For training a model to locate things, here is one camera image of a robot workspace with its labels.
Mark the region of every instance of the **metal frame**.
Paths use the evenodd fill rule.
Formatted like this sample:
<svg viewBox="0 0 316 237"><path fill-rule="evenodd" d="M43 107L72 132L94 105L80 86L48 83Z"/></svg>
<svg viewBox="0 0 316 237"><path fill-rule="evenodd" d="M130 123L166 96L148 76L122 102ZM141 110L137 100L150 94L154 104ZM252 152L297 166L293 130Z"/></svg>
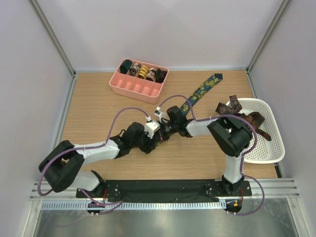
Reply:
<svg viewBox="0 0 316 237"><path fill-rule="evenodd" d="M29 0L31 6L33 7L36 15L39 17L39 20L42 22L44 29L48 33L49 37L52 40L52 43L54 44L56 50L59 52L60 56L62 57L65 65L69 69L69 72L73 76L73 79L71 81L68 96L66 99L66 103L64 106L64 110L60 119L60 123L58 126L58 130L56 132L56 138L54 142L54 146L56 146L62 137L65 121L67 118L68 109L70 106L70 102L72 99L72 95L74 92L74 88L77 81L77 75L74 71L70 61L67 58L67 55L65 54L62 46L60 45L55 33L53 32L48 20L46 19L41 7L39 6L37 0ZM248 82L251 88L251 91L253 93L253 96L256 98L256 90L252 83L251 78L251 70L253 69L255 63L257 62L260 54L262 53L263 49L267 45L269 39L272 37L274 31L276 30L280 20L282 19L283 15L285 14L286 10L290 6L290 3L292 0L283 0L281 5L279 6L267 32L265 33L262 41L260 42L254 56L252 57L249 66L246 69L246 75L248 78ZM298 190L296 188L296 185L294 183L294 180L291 178L283 178L282 174L278 175L282 178L278 179L259 179L259 182L263 185L265 189L266 198L288 198L288 203L290 205L290 209L294 218L295 225L297 227L297 230L299 232L300 236L310 236L311 233L308 230L308 225L306 225L304 210L302 208L302 201L300 199ZM250 181L250 186L253 191L253 196L251 197L244 197L244 198L262 198L261 191L259 186L252 180ZM52 207L53 202L58 203L75 203L75 202L85 202L85 198L75 198L76 196L76 189L69 188L61 193L51 193L50 195L46 197L40 197L37 194L37 182L35 182L32 194L30 197L30 202L32 204L32 207L30 209L29 218L25 226L24 231L24 237L33 236L37 224L37 220L39 217L39 210L41 209L42 205L45 204L46 206ZM42 189L44 191L47 191L50 189L50 186L46 181L42 184Z"/></svg>

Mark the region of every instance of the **dark green rolled tie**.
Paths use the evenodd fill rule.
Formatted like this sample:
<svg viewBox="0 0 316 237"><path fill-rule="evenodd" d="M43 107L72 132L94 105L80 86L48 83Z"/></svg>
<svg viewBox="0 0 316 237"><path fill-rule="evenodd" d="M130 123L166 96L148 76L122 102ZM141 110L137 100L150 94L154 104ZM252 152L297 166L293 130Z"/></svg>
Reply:
<svg viewBox="0 0 316 237"><path fill-rule="evenodd" d="M216 86L218 83L220 83L223 80L223 75L221 73L215 73L214 75L210 76L203 84L196 89L196 91L189 97L189 102L191 105L195 105L197 101L199 101L203 95L205 95L210 89L212 89L214 86ZM187 115L190 111L189 103L186 101L181 107L180 107L182 113L184 115Z"/></svg>

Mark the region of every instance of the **cable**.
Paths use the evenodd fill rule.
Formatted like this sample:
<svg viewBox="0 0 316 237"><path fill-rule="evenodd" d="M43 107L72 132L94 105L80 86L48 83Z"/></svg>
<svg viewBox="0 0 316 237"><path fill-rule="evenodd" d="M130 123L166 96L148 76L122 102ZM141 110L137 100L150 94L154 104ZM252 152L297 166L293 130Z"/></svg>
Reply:
<svg viewBox="0 0 316 237"><path fill-rule="evenodd" d="M211 118L204 118L204 119L196 119L196 121L207 121L207 120L211 120L211 119L219 119L219 118L234 118L234 119L238 119L242 122L244 122L246 125L248 125L248 127L250 128L250 130L252 131L253 135L254 135L254 143L252 145L252 147L245 151L244 153L241 154L241 160L240 160L240 167L239 167L239 171L240 173L242 174L242 176L246 177L246 178L250 178L252 180L254 180L260 187L261 189L261 192L262 192L262 201L260 203L260 205L253 211L250 211L248 213L234 213L234 212L231 212L231 211L227 211L227 213L229 214L232 214L232 215L236 215L236 216L247 216L247 215L251 215L253 213L256 213L257 211L259 211L259 209L263 206L264 202L265 202L265 192L263 190L263 187L262 185L259 183L259 181L257 179L255 179L254 177L252 176L249 176L249 175L246 175L243 173L243 162L244 162L244 156L246 154L248 154L249 152L251 152L253 149L255 149L256 145L257 145L257 142L258 142L258 137L257 137L257 133L255 131L255 129L253 128L253 126L246 120L244 120L243 118L240 118L238 116L235 116L235 115L219 115L219 116L215 116L215 117L211 117Z"/></svg>
<svg viewBox="0 0 316 237"><path fill-rule="evenodd" d="M167 100L170 100L170 99L173 98L173 97L182 97L182 98L185 98L185 99L187 100L188 104L189 104L189 107L190 107L190 110L191 110L191 114L192 114L192 118L193 118L194 120L196 120L196 117L195 117L194 112L193 112L192 104L191 104L191 102L189 101L189 99L188 99L187 97L185 97L184 95L172 95L172 96L168 97L167 99L165 99L164 101L162 101L161 104L159 105L159 107L162 107L162 105L163 105Z"/></svg>
<svg viewBox="0 0 316 237"><path fill-rule="evenodd" d="M38 194L39 194L40 196L44 197L44 196L50 194L50 193L53 191L53 189L51 189L51 190L49 190L47 193L42 193L42 192L41 192L41 189L40 189L41 183L42 183L43 178L44 178L44 175L45 175L45 173L47 172L48 168L51 166L51 164L53 164L58 158L62 157L63 155L65 155L65 154L67 154L67 153L69 153L69 152L78 151L78 150L98 149L98 148L101 148L101 147L105 146L106 143L108 142L109 138L110 138L110 135L111 135L111 132L112 132L112 130L113 130L113 127L114 127L114 124L115 124L116 120L118 119L120 113L122 113L122 112L125 111L125 110L139 110L139 111L143 112L143 113L146 115L146 117L149 117L149 115L148 115L148 113L147 113L146 111L144 111L144 110L142 110L142 109L140 109L140 108L137 108L137 107L126 107L126 108L124 108L124 109L121 109L121 110L117 113L117 115L114 117L113 122L112 122L111 127L110 127L110 130L109 130L109 134L108 134L108 136L107 136L107 138L106 138L106 140L105 140L105 142L104 142L103 144L98 145L98 146L90 146L90 147L74 147L74 148L65 150L65 151L63 151L62 153L59 153L58 155L56 155L53 159L51 159L51 160L47 163L47 165L44 167L44 169L43 169L43 171L41 172L40 177L39 177L39 182L38 182L38 186L37 186Z"/></svg>

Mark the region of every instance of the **metal vent strip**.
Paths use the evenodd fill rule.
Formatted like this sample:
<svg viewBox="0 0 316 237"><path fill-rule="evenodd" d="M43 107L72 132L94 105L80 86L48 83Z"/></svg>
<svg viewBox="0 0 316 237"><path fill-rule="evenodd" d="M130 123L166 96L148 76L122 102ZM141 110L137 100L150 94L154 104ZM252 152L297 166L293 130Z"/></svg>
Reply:
<svg viewBox="0 0 316 237"><path fill-rule="evenodd" d="M106 207L88 207L90 201L44 201L41 210L110 210L115 205ZM197 209L225 209L225 200L219 202L201 203L129 203L124 202L117 210L197 210Z"/></svg>

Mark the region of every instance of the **brown cloth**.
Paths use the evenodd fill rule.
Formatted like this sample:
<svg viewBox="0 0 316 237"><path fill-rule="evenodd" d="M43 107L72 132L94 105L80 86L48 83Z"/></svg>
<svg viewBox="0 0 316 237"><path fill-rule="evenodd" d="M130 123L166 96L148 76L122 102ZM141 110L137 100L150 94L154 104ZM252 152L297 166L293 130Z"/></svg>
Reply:
<svg viewBox="0 0 316 237"><path fill-rule="evenodd" d="M253 126L253 128L259 135L263 136L268 141L271 141L271 136L259 128L261 124L264 122L265 118L259 112L252 112L248 115L240 114L239 111L242 109L242 106L238 101L237 96L232 95L229 98L231 101L231 107L224 105L223 103L218 103L215 112L217 112L220 115L233 114L240 118L243 118Z"/></svg>

